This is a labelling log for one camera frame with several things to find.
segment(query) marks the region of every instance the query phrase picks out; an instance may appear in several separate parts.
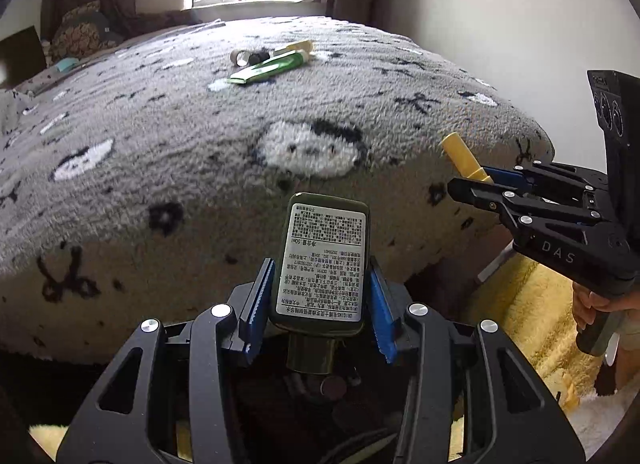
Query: hand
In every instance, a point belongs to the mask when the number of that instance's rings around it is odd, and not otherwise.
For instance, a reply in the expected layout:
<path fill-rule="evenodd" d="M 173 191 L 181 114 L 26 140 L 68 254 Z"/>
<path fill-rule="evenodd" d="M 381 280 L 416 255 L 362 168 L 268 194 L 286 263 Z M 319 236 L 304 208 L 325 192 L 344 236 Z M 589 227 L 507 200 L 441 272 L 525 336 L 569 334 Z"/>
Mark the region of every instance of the hand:
<path fill-rule="evenodd" d="M 575 322 L 580 330 L 593 324 L 596 319 L 596 311 L 613 313 L 613 311 L 629 311 L 633 320 L 640 320 L 640 291 L 633 290 L 624 297 L 608 300 L 592 293 L 583 285 L 574 282 L 573 314 Z"/>

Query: metal screw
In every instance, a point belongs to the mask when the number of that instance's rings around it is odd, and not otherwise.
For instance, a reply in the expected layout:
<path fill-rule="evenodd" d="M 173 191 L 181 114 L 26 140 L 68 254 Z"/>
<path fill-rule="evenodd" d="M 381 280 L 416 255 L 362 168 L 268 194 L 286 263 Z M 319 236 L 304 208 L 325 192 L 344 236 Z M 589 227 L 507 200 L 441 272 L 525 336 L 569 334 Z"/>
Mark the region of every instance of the metal screw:
<path fill-rule="evenodd" d="M 496 332 L 498 330 L 498 324 L 492 319 L 483 319 L 480 322 L 480 329 L 485 332 Z"/>
<path fill-rule="evenodd" d="M 211 314 L 216 318 L 223 318 L 231 314 L 231 307 L 226 303 L 219 303 L 211 307 Z"/>
<path fill-rule="evenodd" d="M 423 303 L 412 303 L 409 306 L 409 312 L 414 316 L 424 316 L 429 312 L 429 309 Z"/>
<path fill-rule="evenodd" d="M 142 329 L 144 332 L 153 332 L 154 330 L 158 329 L 159 327 L 159 323 L 157 319 L 145 319 L 142 322 L 142 325 L 140 325 L 140 329 Z"/>

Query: finger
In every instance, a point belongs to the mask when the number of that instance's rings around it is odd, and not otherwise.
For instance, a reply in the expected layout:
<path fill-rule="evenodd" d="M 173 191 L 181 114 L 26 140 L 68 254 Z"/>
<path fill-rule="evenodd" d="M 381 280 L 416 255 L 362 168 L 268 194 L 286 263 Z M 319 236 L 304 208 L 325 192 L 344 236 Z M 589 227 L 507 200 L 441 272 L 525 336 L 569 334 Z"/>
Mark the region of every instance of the finger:
<path fill-rule="evenodd" d="M 575 314 L 575 313 L 574 313 L 574 321 L 575 321 L 575 324 L 578 327 L 578 332 L 582 332 L 584 330 L 584 328 L 587 326 L 587 324 L 584 322 L 584 320 L 580 316 L 577 316 L 577 314 Z"/>
<path fill-rule="evenodd" d="M 589 293 L 589 303 L 592 307 L 606 307 L 609 305 L 609 298 L 601 297 L 596 293 Z"/>
<path fill-rule="evenodd" d="M 588 323 L 591 325 L 596 318 L 596 311 L 585 306 L 579 298 L 578 293 L 574 293 L 574 306 L 573 306 L 574 318 L 578 317 L 582 323 Z"/>
<path fill-rule="evenodd" d="M 606 304 L 598 305 L 594 303 L 594 308 L 603 313 L 613 313 L 615 311 L 626 311 L 627 309 L 640 309 L 640 293 L 634 291 L 624 297 L 615 298 Z"/>
<path fill-rule="evenodd" d="M 578 284 L 577 282 L 574 282 L 574 295 L 577 295 L 578 299 L 586 306 L 586 307 L 590 307 L 591 306 L 591 302 L 589 300 L 589 295 L 591 294 L 591 291 L 589 289 L 587 289 L 586 287 L 584 287 L 583 285 Z"/>

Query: das logo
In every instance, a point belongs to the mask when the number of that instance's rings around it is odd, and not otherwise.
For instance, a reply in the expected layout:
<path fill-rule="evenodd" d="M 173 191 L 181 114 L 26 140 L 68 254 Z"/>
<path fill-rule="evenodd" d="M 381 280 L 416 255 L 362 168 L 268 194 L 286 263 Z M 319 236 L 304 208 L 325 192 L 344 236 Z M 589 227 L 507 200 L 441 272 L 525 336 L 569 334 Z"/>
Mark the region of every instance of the das logo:
<path fill-rule="evenodd" d="M 551 245 L 551 242 L 545 240 L 542 243 L 542 250 L 546 253 L 553 253 L 553 256 L 559 258 L 560 260 L 564 260 L 566 263 L 568 264 L 573 264 L 574 263 L 574 256 L 575 254 L 569 252 L 567 253 L 565 250 L 565 254 L 562 254 L 562 250 L 561 248 L 554 248 Z"/>

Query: bottle label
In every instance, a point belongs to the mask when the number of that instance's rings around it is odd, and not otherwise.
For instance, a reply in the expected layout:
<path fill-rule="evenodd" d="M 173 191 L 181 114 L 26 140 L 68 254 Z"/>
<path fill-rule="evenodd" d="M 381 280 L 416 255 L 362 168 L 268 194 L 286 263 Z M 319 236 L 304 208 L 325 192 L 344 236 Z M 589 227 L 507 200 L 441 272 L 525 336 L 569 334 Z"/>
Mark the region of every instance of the bottle label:
<path fill-rule="evenodd" d="M 291 210 L 276 311 L 333 321 L 362 315 L 367 216 L 296 203 Z"/>

